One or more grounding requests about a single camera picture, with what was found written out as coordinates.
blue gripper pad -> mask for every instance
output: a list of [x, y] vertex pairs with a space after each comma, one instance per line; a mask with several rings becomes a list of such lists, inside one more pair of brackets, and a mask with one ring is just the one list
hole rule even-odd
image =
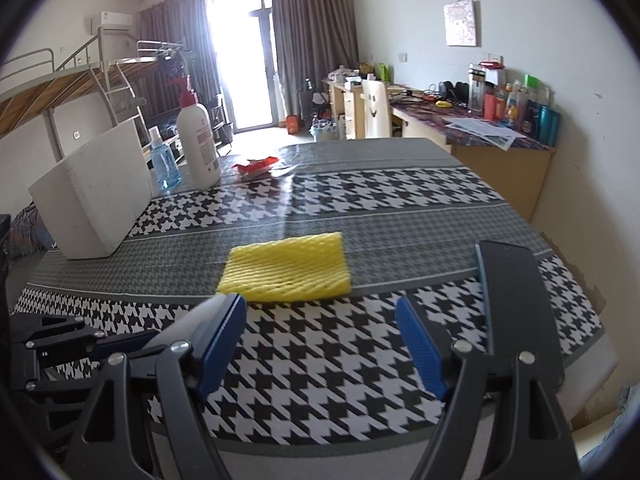
[[422, 384], [438, 400], [443, 400], [449, 391], [442, 374], [443, 361], [450, 357], [449, 333], [443, 326], [429, 321], [407, 297], [400, 298], [396, 304], [396, 323]]
[[219, 312], [198, 334], [193, 357], [199, 368], [195, 391], [202, 402], [222, 384], [245, 326], [246, 301], [242, 296], [229, 294]]

wooden bed slats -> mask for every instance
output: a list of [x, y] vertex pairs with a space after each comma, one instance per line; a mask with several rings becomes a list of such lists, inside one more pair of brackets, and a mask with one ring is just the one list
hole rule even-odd
[[[120, 65], [129, 81], [147, 76], [157, 67], [157, 61], [137, 61]], [[87, 67], [85, 72], [74, 71], [72, 73], [62, 70], [58, 77], [23, 90], [0, 102], [0, 136], [39, 116], [44, 110], [58, 107], [95, 92], [97, 88], [89, 76], [88, 70], [94, 70], [98, 81], [104, 86], [104, 74], [100, 69]], [[111, 88], [117, 88], [124, 84], [115, 66], [111, 66], [109, 69], [109, 83]]]

pump dispenser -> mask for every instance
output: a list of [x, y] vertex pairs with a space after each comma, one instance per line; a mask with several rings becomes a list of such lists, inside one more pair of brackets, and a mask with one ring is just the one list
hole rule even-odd
[[218, 183], [221, 173], [209, 113], [198, 103], [189, 76], [169, 81], [167, 86], [170, 85], [182, 88], [179, 99], [182, 110], [176, 126], [193, 183], [201, 190], [209, 189]]

wooden desk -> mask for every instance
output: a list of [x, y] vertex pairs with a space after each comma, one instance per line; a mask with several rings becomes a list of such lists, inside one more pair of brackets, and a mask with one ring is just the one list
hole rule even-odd
[[403, 137], [432, 140], [477, 173], [525, 220], [531, 220], [555, 149], [533, 139], [519, 139], [504, 152], [478, 137], [447, 128], [442, 117], [453, 112], [432, 105], [396, 105], [392, 111], [402, 119]]
[[364, 100], [361, 99], [362, 87], [347, 90], [344, 83], [326, 80], [329, 87], [329, 101], [331, 114], [335, 123], [338, 117], [344, 115], [347, 139], [365, 138]]

yellow sponge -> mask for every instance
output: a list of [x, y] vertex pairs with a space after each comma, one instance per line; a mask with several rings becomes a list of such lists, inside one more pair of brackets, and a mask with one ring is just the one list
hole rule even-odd
[[233, 248], [218, 285], [218, 292], [258, 303], [324, 300], [350, 291], [341, 233]]

